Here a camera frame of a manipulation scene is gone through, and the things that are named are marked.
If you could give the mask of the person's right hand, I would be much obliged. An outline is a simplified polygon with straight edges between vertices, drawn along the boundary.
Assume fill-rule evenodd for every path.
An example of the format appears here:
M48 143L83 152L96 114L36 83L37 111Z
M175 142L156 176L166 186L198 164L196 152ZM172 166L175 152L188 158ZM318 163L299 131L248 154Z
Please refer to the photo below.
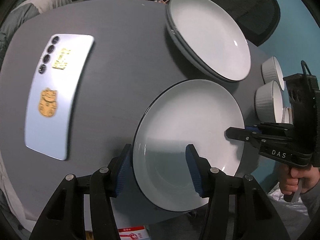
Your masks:
M306 193L319 182L319 169L312 165L306 168L289 168L285 164L280 164L278 171L279 187L286 195L296 192L300 181L302 181L301 193Z

